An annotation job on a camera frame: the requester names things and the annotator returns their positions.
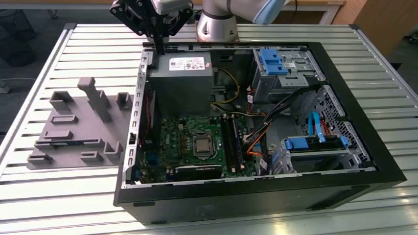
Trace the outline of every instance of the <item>cpu socket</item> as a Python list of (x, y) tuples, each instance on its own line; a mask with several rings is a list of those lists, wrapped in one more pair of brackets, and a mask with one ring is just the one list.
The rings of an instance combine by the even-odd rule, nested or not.
[(193, 156), (200, 160), (207, 160), (213, 156), (211, 133), (195, 133), (192, 139), (193, 139)]

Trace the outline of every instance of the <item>open computer tower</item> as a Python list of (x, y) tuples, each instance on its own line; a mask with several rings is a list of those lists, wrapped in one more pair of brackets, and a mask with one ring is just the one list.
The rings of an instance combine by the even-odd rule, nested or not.
[(144, 45), (114, 205), (142, 224), (329, 209), (406, 180), (320, 43)]

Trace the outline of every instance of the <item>gray plastic block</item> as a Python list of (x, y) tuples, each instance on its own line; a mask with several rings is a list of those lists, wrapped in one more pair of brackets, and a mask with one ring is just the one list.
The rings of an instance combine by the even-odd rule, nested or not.
[(122, 146), (120, 142), (116, 143), (114, 150), (110, 147), (110, 144), (105, 142), (102, 153), (112, 162), (118, 162), (121, 152), (122, 152)]
[(74, 115), (61, 115), (50, 118), (50, 123), (53, 125), (77, 123), (77, 121), (78, 119)]
[(102, 161), (102, 157), (100, 156), (97, 151), (81, 152), (80, 159), (85, 163), (96, 163), (96, 162)]
[(33, 147), (37, 148), (41, 151), (44, 151), (44, 150), (54, 150), (53, 145), (49, 144), (49, 143), (42, 143), (42, 141), (36, 141)]
[(68, 92), (65, 91), (53, 92), (49, 98), (49, 103), (52, 104), (54, 110), (58, 111), (60, 113), (69, 111), (66, 103), (72, 101), (73, 99), (70, 95), (68, 94)]
[(72, 138), (72, 132), (70, 131), (46, 131), (44, 133), (45, 139), (70, 139)]
[(28, 162), (33, 165), (49, 165), (52, 163), (52, 158), (48, 154), (30, 154)]
[(132, 109), (132, 98), (128, 92), (120, 92), (116, 96), (118, 109)]
[(112, 117), (106, 110), (109, 106), (108, 99), (102, 91), (97, 92), (96, 87), (93, 86), (94, 83), (96, 81), (92, 77), (81, 77), (77, 87), (85, 92), (90, 108), (97, 112), (101, 121), (109, 122), (112, 121)]
[[(117, 97), (120, 98), (120, 96), (105, 97), (96, 93), (96, 97), (98, 97), (98, 103), (105, 108), (110, 121), (101, 121), (98, 112), (90, 108), (88, 97), (69, 97), (72, 101), (65, 104), (66, 112), (70, 114), (60, 114), (56, 109), (50, 111), (40, 138), (33, 145), (30, 156), (49, 156), (50, 161), (48, 164), (37, 164), (37, 158), (30, 161), (28, 159), (26, 167), (29, 169), (118, 164), (122, 146), (126, 144), (130, 109), (118, 109)], [(85, 155), (89, 152), (97, 152), (94, 158), (101, 160), (92, 160), (89, 154)]]

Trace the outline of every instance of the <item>blue plastic latch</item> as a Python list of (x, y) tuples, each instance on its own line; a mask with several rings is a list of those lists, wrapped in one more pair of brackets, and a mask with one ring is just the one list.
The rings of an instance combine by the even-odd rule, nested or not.
[(260, 49), (260, 61), (265, 66), (267, 75), (285, 75), (287, 69), (281, 63), (281, 56), (276, 53), (276, 49)]
[(273, 153), (271, 163), (275, 162), (275, 160), (277, 159), (277, 157), (279, 157), (279, 151), (276, 151), (276, 152)]
[(305, 138), (291, 138), (293, 149), (308, 148)]
[(289, 140), (284, 140), (284, 145), (285, 145), (285, 149), (292, 149), (293, 146), (292, 146), (292, 143)]
[(341, 143), (341, 145), (344, 146), (344, 148), (348, 147), (349, 142), (348, 142), (348, 140), (347, 140), (347, 137), (340, 136), (340, 137), (339, 137), (339, 140), (340, 140), (340, 143)]
[(307, 120), (307, 134), (309, 136), (315, 135), (319, 138), (319, 143), (325, 142), (324, 135), (321, 133), (321, 127), (320, 127), (320, 121), (319, 121), (319, 113), (312, 111), (308, 114), (308, 120)]

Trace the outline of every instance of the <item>black cable on floor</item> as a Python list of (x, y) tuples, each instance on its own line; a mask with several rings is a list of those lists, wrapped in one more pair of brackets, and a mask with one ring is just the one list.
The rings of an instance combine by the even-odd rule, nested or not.
[(297, 11), (297, 0), (295, 0), (295, 10), (293, 10), (292, 19), (289, 20), (291, 24), (293, 23), (293, 19), (295, 19), (295, 16), (296, 16), (296, 11)]

